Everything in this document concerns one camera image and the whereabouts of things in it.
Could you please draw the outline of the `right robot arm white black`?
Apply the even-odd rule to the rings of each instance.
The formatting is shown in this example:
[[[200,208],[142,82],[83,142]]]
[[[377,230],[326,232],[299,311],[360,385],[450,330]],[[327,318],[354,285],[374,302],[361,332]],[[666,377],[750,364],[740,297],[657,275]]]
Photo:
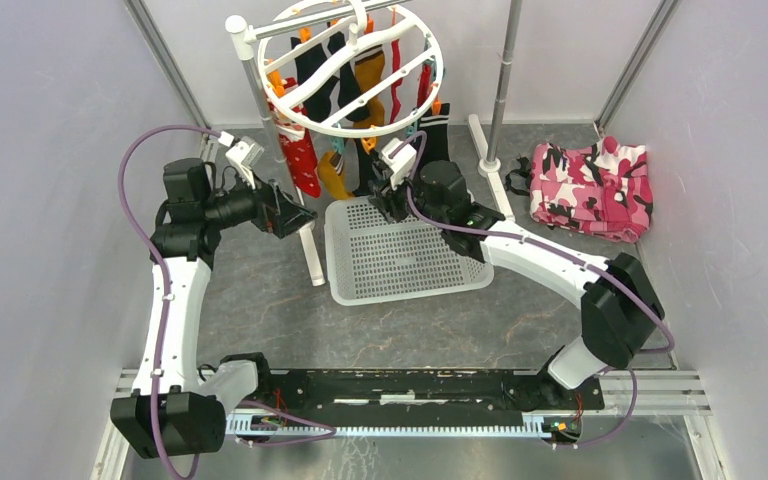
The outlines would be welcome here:
[[[545,405],[566,406],[586,380],[628,367],[654,331],[665,331],[665,311],[636,257],[586,254],[526,230],[476,202],[450,161],[420,167],[410,146],[371,157],[370,202],[387,221],[414,216],[438,228],[455,254],[524,276],[578,308],[580,335],[541,369]]]

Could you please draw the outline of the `red snowflake christmas sock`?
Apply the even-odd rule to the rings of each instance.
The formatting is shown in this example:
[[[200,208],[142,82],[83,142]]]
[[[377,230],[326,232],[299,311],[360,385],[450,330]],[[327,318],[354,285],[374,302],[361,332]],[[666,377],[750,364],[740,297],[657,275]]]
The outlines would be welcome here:
[[[304,194],[319,198],[322,189],[317,175],[318,156],[311,134],[305,127],[280,113],[271,101],[268,101],[268,105],[294,186]]]

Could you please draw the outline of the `pink camouflage garment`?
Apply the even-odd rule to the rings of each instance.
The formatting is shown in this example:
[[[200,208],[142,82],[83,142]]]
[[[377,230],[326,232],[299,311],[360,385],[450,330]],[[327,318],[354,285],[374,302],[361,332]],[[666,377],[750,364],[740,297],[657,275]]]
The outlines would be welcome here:
[[[648,150],[612,136],[589,147],[546,142],[504,178],[507,191],[529,198],[530,217],[551,228],[635,243],[652,223]]]

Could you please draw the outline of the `orange clothes peg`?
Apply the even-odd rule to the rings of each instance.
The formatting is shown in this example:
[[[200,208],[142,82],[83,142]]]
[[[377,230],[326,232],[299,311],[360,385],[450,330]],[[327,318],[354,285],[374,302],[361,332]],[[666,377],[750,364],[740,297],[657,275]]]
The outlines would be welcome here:
[[[365,153],[370,154],[377,147],[377,137],[364,137],[360,139],[360,144]]]

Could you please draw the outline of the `white plastic perforated basket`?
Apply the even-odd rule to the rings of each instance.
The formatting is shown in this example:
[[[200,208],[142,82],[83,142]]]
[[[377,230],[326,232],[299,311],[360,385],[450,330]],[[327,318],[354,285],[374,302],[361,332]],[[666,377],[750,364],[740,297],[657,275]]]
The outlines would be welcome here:
[[[326,273],[332,298],[362,306],[483,289],[494,269],[453,252],[441,231],[414,217],[388,223],[366,198],[325,210]]]

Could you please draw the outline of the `mustard yellow striped sock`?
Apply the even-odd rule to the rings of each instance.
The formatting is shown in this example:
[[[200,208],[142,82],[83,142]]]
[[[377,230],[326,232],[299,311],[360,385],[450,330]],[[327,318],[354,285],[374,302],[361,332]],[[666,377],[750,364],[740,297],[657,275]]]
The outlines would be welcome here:
[[[320,182],[335,200],[354,198],[353,192],[345,184],[345,162],[335,150],[327,151],[317,165]]]

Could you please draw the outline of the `white round sock hanger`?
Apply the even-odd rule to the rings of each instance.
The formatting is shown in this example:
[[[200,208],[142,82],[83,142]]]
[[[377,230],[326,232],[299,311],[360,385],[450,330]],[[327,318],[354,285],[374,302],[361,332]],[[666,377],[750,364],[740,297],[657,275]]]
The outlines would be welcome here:
[[[364,138],[380,137],[405,129],[418,121],[426,111],[439,105],[438,97],[445,73],[441,46],[429,27],[419,16],[405,8],[401,1],[335,1],[327,10],[306,15],[302,13],[316,4],[315,1],[298,1],[282,11],[271,23],[260,27],[247,24],[240,16],[230,16],[225,21],[226,31],[232,36],[238,58],[252,69],[254,84],[264,89],[265,108],[268,112],[268,101],[271,101],[280,113],[306,129],[334,137]],[[328,21],[333,24],[321,33],[275,60],[266,58],[266,48],[271,38]],[[328,57],[308,80],[297,83],[288,93],[279,93],[278,85],[270,80],[272,73],[280,71],[285,64],[344,30],[348,32],[345,46]],[[350,97],[345,105],[323,120],[313,120],[296,110],[357,55],[377,46],[391,44],[411,30],[422,34],[425,49],[410,61],[397,66],[393,73],[368,91]],[[386,125],[375,124],[366,129],[341,127],[341,122],[349,114],[368,106],[373,97],[425,65],[432,67],[432,78],[425,89],[427,96],[409,115]]]

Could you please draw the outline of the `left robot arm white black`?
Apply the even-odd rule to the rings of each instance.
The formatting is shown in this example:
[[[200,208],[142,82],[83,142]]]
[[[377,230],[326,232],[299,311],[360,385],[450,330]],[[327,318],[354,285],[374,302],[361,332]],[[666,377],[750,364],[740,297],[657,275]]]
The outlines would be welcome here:
[[[238,178],[228,191],[212,188],[205,162],[165,165],[167,194],[155,217],[154,283],[146,349],[125,398],[112,402],[112,423],[144,459],[218,451],[226,419],[244,401],[266,405],[274,381],[261,353],[228,355],[204,380],[197,360],[202,303],[223,230],[250,223],[279,239],[316,218],[275,183]]]

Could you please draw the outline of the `black sock blue accents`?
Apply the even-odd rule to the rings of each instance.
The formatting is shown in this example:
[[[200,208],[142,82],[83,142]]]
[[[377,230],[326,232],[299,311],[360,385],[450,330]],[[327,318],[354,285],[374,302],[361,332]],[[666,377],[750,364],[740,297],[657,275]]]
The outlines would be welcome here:
[[[366,150],[361,139],[355,140],[356,153],[358,158],[358,178],[359,185],[352,193],[355,197],[371,195],[371,189],[378,180],[375,171],[375,162],[379,159],[375,148]]]

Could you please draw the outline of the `black sock white stripes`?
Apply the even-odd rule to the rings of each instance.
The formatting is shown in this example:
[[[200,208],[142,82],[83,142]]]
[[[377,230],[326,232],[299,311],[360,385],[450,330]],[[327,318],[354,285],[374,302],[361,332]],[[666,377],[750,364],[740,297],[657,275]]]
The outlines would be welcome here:
[[[438,113],[429,109],[419,121],[419,130],[426,133],[426,143],[418,160],[418,169],[435,161],[449,161],[448,126],[450,104],[442,103]]]

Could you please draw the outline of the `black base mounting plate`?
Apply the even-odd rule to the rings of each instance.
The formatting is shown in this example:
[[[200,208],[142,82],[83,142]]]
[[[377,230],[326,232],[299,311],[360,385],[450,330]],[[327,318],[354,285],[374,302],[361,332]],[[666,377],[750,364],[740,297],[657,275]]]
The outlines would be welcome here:
[[[516,426],[525,414],[604,408],[601,384],[574,390],[514,369],[273,370],[251,399],[334,427]]]

